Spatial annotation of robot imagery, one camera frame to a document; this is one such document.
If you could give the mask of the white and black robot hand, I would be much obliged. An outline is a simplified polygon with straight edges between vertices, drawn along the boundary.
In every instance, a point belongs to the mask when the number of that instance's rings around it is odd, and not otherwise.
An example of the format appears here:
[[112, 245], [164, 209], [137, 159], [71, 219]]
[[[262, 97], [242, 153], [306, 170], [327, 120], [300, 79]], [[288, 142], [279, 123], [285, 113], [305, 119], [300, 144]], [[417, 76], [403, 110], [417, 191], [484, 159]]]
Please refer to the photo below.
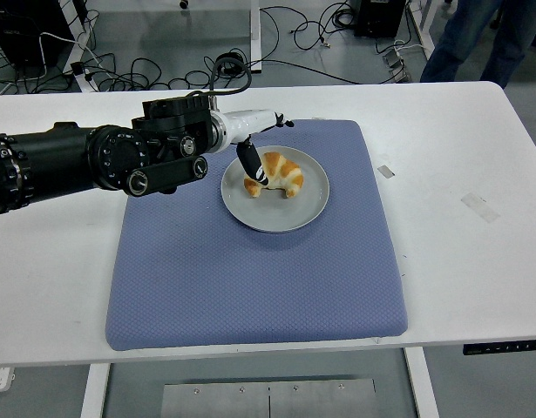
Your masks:
[[222, 141], [220, 150], [236, 145], [237, 158], [245, 173], [261, 185], [268, 185], [268, 177], [261, 158], [251, 142], [253, 134], [284, 125], [293, 127], [294, 122], [283, 114], [271, 110], [250, 110], [223, 113], [221, 115]]

